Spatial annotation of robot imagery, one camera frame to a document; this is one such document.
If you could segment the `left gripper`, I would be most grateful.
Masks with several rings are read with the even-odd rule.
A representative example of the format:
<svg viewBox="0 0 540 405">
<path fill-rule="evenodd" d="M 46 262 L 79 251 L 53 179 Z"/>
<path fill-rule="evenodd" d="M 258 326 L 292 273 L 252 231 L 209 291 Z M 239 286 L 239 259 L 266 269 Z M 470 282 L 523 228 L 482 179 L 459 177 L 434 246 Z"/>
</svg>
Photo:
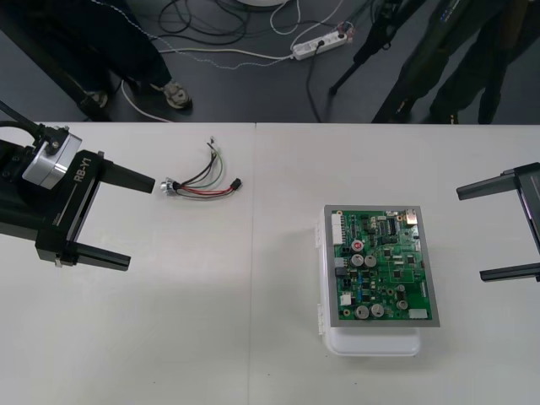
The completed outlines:
<svg viewBox="0 0 540 405">
<path fill-rule="evenodd" d="M 12 162 L 1 175 L 1 233 L 35 243 L 38 257 L 58 266 L 84 264 L 127 271 L 131 257 L 80 244 L 78 235 L 100 182 L 151 194 L 155 179 L 104 159 L 76 154 L 67 174 L 51 190 L 22 178 Z"/>
</svg>

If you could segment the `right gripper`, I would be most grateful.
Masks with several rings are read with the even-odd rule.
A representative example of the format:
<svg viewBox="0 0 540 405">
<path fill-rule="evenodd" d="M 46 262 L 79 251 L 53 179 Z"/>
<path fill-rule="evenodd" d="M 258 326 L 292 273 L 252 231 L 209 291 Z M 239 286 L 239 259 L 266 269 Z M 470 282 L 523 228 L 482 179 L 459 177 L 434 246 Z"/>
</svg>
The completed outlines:
<svg viewBox="0 0 540 405">
<path fill-rule="evenodd" d="M 478 181 L 456 189 L 460 201 L 485 197 L 513 190 L 518 191 L 522 208 L 539 249 L 539 163 L 520 166 L 514 170 L 506 170 L 501 175 Z M 520 278 L 534 278 L 539 281 L 540 264 L 503 267 L 480 272 L 484 282 L 504 281 Z"/>
</svg>

